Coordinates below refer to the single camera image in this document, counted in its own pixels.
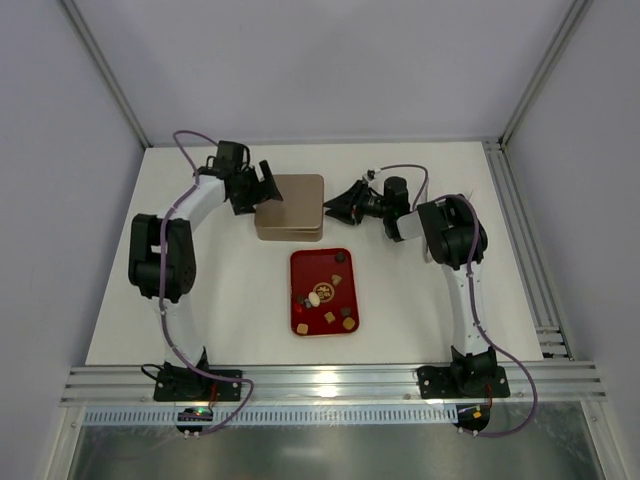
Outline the gold tin lid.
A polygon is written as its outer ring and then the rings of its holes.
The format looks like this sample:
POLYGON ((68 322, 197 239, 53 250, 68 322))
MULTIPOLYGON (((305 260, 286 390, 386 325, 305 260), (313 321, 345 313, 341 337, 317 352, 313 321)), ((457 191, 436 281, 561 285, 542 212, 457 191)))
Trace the gold tin lid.
POLYGON ((268 200, 256 207, 256 229, 265 233, 320 230, 323 224, 323 176, 279 174, 274 179, 282 200, 268 200))

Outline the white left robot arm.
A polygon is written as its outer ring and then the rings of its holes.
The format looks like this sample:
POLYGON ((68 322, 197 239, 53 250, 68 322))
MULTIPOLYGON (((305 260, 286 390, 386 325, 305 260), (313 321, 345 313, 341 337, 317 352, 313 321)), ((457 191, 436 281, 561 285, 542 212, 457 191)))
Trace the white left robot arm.
POLYGON ((252 165, 248 146, 220 140, 204 165, 193 165, 192 183, 158 214, 131 221, 128 279, 152 301, 160 320, 165 359, 141 371, 154 383, 157 402, 238 402, 246 384, 239 370, 213 370, 197 331, 190 293, 197 276, 194 232, 218 207, 236 215, 282 198, 267 161, 252 165))

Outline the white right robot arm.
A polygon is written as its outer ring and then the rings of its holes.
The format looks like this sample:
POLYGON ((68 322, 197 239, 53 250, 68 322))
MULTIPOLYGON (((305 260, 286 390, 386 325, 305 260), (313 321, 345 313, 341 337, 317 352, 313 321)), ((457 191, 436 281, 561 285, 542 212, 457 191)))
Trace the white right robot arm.
POLYGON ((379 218, 387 237, 402 242, 420 237, 446 279, 454 333, 447 366, 417 369, 423 399, 507 398, 510 388, 499 348, 482 328, 481 270, 488 237, 474 207, 461 194, 446 194, 409 208, 407 182, 392 176, 381 194, 365 179, 324 203, 325 215, 347 225, 379 218))

